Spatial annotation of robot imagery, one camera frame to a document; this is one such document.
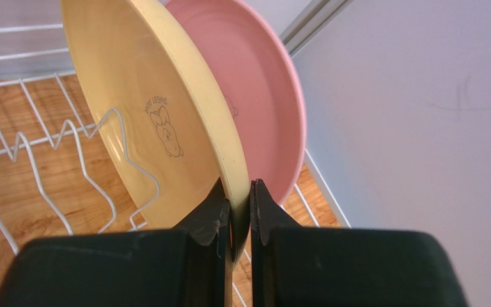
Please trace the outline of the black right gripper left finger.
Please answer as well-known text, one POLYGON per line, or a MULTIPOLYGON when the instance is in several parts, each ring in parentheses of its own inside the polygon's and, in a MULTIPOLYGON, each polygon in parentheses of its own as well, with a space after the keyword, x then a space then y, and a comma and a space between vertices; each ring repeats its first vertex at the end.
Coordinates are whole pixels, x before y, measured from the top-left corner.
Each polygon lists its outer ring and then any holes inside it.
POLYGON ((231 306, 230 203, 221 182, 176 226, 28 242, 0 306, 231 306))

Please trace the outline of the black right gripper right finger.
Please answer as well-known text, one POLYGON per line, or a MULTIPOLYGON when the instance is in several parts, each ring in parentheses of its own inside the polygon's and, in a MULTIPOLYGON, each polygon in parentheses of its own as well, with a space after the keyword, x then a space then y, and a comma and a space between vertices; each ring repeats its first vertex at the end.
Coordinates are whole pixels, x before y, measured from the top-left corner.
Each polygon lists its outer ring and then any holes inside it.
POLYGON ((429 233, 302 226, 259 179, 250 215, 255 306, 467 306, 429 233))

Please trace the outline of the pink plate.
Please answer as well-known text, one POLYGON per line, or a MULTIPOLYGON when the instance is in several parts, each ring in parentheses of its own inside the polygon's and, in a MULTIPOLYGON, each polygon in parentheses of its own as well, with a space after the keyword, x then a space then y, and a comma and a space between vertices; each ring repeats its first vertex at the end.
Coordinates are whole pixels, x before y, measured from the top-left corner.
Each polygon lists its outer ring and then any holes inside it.
POLYGON ((299 76, 283 43, 244 1, 170 1, 166 8, 220 86, 249 176, 284 203, 300 175, 307 125, 299 76))

